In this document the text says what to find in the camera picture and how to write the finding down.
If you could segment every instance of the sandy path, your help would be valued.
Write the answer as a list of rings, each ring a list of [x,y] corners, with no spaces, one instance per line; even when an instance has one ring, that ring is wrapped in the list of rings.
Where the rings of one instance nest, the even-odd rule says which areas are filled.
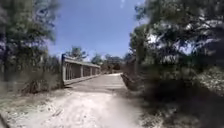
[[[72,85],[63,97],[11,122],[13,128],[141,128],[140,109],[121,77],[106,75]]]

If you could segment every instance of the tree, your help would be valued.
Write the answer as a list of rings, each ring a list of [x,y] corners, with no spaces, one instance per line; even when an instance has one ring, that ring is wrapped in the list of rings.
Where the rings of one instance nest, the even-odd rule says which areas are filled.
[[[146,52],[147,52],[147,44],[148,44],[148,30],[147,25],[143,24],[134,29],[134,31],[130,34],[130,49],[132,53],[135,55],[135,73],[138,72],[138,66],[144,61]]]
[[[71,51],[66,52],[66,55],[69,57],[73,57],[78,61],[83,61],[88,55],[85,51],[82,50],[81,47],[72,46]]]
[[[96,54],[92,59],[91,63],[101,65],[103,63],[102,57],[100,54]]]
[[[122,59],[118,56],[105,55],[103,67],[107,71],[121,70]]]
[[[2,0],[0,8],[0,56],[4,80],[8,81],[10,65],[21,65],[19,58],[27,52],[32,56],[24,61],[38,61],[42,56],[39,47],[54,41],[58,3],[57,0]]]
[[[214,55],[210,47],[223,41],[223,7],[223,0],[146,0],[136,11],[137,19],[147,19],[150,34],[158,37],[154,49],[160,62],[173,60],[202,71],[209,65],[205,60]]]

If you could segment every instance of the bridge railing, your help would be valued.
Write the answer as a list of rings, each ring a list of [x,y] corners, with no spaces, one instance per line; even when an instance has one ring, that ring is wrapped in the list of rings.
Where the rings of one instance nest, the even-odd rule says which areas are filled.
[[[64,85],[96,77],[100,74],[100,66],[80,62],[62,55],[62,82]]]

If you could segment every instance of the tree trunk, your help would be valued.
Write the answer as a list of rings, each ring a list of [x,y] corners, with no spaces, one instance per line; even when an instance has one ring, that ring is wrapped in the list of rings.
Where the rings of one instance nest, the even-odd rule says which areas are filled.
[[[3,75],[5,88],[8,90],[8,82],[9,82],[9,47],[5,47],[5,51],[3,54]]]

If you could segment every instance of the green leaves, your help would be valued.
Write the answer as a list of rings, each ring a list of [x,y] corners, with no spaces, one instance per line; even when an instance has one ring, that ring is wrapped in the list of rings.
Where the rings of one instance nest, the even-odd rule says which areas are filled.
[[[69,57],[73,57],[78,61],[83,61],[88,55],[81,47],[72,46],[71,51],[65,53]]]

